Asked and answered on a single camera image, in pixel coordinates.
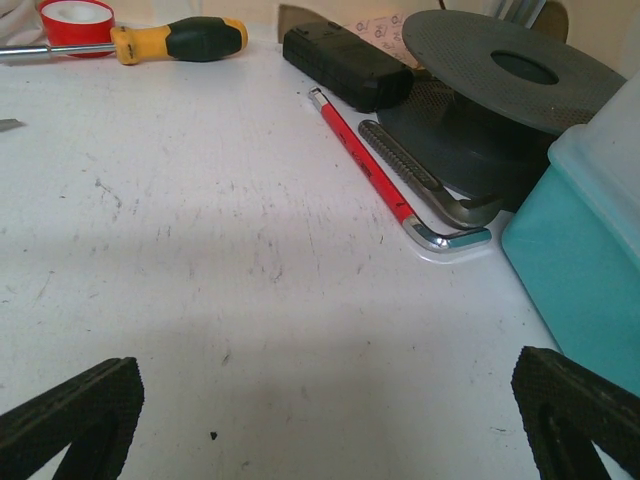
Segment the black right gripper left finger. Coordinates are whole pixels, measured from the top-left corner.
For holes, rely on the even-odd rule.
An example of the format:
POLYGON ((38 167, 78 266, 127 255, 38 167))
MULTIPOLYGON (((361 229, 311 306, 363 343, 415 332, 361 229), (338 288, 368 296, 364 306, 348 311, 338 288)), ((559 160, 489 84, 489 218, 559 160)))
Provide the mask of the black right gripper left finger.
POLYGON ((28 479, 61 450, 55 479, 116 479, 144 403, 133 357, 107 359, 1 416, 1 477, 28 479))

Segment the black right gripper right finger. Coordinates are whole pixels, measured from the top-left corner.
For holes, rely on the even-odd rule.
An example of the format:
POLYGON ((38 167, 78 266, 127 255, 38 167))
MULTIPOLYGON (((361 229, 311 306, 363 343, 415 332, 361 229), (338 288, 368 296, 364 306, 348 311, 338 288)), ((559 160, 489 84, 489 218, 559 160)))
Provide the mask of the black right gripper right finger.
POLYGON ((525 346, 511 387, 542 479, 639 477, 639 398, 547 348, 525 346))

